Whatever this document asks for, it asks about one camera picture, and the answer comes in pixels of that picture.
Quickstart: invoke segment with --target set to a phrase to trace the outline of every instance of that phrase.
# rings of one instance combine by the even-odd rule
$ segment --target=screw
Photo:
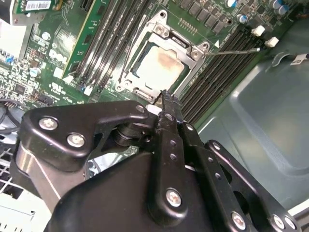
[[[192,55],[193,58],[198,58],[198,52],[197,51],[192,52],[191,55]]]
[[[136,109],[137,109],[138,111],[140,111],[141,113],[145,113],[145,109],[144,109],[144,107],[142,107],[141,105],[137,105],[137,106],[136,106]]]
[[[182,204],[182,199],[178,192],[173,189],[168,189],[166,191],[166,199],[171,206],[178,207]]]
[[[156,33],[158,33],[159,35],[161,35],[164,32],[164,29],[162,26],[157,26],[155,29]]]
[[[173,120],[173,116],[170,115],[170,114],[165,114],[165,117],[166,117],[168,120],[170,120],[170,121]]]
[[[190,124],[187,124],[187,128],[188,128],[189,130],[191,130],[191,131],[194,130],[193,126],[191,126]]]
[[[44,117],[39,121],[39,125],[44,130],[52,131],[58,127],[58,123],[49,117]]]
[[[213,142],[212,145],[213,145],[214,148],[216,148],[217,150],[220,150],[220,146],[219,146],[216,142]]]
[[[278,217],[277,215],[273,215],[273,218],[274,218],[274,221],[276,223],[276,225],[280,228],[280,229],[284,229],[285,226],[284,226],[284,223],[283,221],[280,219],[280,217]]]
[[[239,215],[239,213],[233,212],[231,217],[233,219],[233,222],[239,229],[244,230],[246,228],[246,223],[242,219],[241,215]]]
[[[82,147],[85,144],[85,139],[80,134],[70,134],[67,137],[68,144],[73,147]]]
[[[292,220],[290,220],[287,216],[284,217],[284,220],[293,230],[296,230],[296,225],[292,222]]]

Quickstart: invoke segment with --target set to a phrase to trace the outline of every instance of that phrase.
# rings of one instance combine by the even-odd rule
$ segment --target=screw hole
[[[170,141],[170,144],[171,144],[172,146],[176,146],[176,142],[175,142],[174,140],[171,140],[171,141]]]
[[[171,153],[169,155],[169,157],[170,157],[171,160],[176,160],[177,159],[177,156],[175,154],[173,154],[173,153]]]
[[[218,180],[221,180],[221,176],[220,176],[219,173],[215,173],[215,176],[216,176],[216,178],[217,178]]]

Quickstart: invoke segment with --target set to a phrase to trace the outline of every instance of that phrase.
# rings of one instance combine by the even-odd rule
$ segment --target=green circuit board
[[[93,0],[88,11],[81,8],[81,0],[65,0],[58,11],[50,11],[45,19],[33,25],[24,59],[7,63],[0,57],[0,95],[23,103],[26,109],[50,105],[70,105],[87,102],[137,100],[147,102],[136,94],[124,90],[116,91],[118,76],[110,76],[103,91],[94,98],[94,90],[85,95],[78,86],[78,78],[70,76],[72,67],[80,62],[87,52],[91,39],[97,33],[109,0]],[[192,7],[198,4],[199,12],[206,9],[213,21],[199,19],[199,12]],[[240,0],[236,7],[227,8],[224,0],[158,0],[145,11],[146,20],[158,11],[168,13],[167,24],[193,44],[207,41],[210,51],[219,50],[239,25],[237,16],[258,17],[261,24],[273,31],[278,38],[292,25],[289,13],[277,16],[265,0]],[[123,52],[115,69],[121,69],[127,49]],[[207,68],[211,57],[205,59],[201,71]],[[191,83],[198,78],[198,72]]]

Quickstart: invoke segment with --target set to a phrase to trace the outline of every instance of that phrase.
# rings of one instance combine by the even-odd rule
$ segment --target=capacitor
[[[237,18],[237,21],[239,21],[242,24],[248,21],[248,17],[246,15],[239,14],[236,16],[236,18]]]
[[[269,2],[269,7],[272,9],[278,9],[282,6],[282,1],[281,0],[272,0]]]
[[[278,15],[284,15],[288,12],[289,10],[289,6],[287,5],[283,5],[281,7],[279,7],[278,9],[275,10],[275,13]]]
[[[41,75],[41,70],[39,68],[30,68],[29,75],[31,77],[38,77]]]
[[[50,36],[50,34],[48,32],[43,32],[42,34],[42,39],[49,41],[52,37]]]
[[[225,6],[228,8],[235,7],[236,3],[236,0],[225,0]]]

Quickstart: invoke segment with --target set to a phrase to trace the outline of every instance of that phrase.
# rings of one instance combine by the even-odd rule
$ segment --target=blue capacitor
[[[236,0],[226,0],[225,1],[225,5],[226,7],[230,8],[230,7],[235,7],[236,6]]]
[[[239,15],[237,15],[236,18],[237,18],[237,21],[239,23],[242,23],[242,24],[244,24],[248,21],[248,17],[246,15],[239,14]]]
[[[275,13],[278,15],[285,15],[289,10],[289,6],[283,5],[275,10]]]

